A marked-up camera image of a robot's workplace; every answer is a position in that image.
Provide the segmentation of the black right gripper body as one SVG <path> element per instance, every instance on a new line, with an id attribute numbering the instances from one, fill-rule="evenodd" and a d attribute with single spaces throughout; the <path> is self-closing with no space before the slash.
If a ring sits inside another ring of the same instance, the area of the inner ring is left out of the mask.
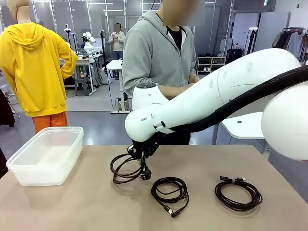
<path id="1" fill-rule="evenodd" d="M 133 141 L 133 144 L 127 147 L 127 152 L 134 159 L 141 160 L 152 156 L 158 147 L 158 143 L 152 140 L 144 142 Z"/>

